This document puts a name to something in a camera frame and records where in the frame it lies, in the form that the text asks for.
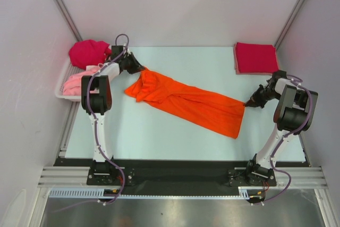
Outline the orange t shirt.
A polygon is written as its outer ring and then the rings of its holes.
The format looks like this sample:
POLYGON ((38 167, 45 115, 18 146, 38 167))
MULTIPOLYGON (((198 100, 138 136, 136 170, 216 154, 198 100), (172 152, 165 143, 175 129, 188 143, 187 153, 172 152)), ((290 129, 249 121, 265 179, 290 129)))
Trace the orange t shirt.
POLYGON ((189 86, 151 70, 143 70, 138 80, 125 89, 136 102, 236 139, 241 130, 244 103, 194 86, 189 86))

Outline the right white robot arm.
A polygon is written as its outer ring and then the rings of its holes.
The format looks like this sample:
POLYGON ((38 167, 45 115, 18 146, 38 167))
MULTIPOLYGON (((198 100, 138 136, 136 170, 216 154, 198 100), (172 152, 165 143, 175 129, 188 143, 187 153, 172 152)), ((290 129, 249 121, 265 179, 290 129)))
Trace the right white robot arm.
POLYGON ((259 85, 244 106, 264 108, 272 99, 278 100, 273 116, 274 129, 245 169, 245 179, 251 185, 272 179, 280 153, 294 137, 309 129, 318 93, 304 88, 301 79, 278 70, 265 86, 259 85))

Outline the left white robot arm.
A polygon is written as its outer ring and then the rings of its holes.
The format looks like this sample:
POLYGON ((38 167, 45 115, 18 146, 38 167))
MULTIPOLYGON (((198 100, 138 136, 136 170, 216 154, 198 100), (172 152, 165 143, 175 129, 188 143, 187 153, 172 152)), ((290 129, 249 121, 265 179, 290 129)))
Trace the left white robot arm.
POLYGON ((123 71, 135 74, 144 69, 127 45, 115 45, 98 71, 81 78, 81 106, 90 118, 94 143, 87 179, 89 185, 112 184, 122 176, 114 165, 106 132, 106 117, 113 105, 111 81, 123 71))

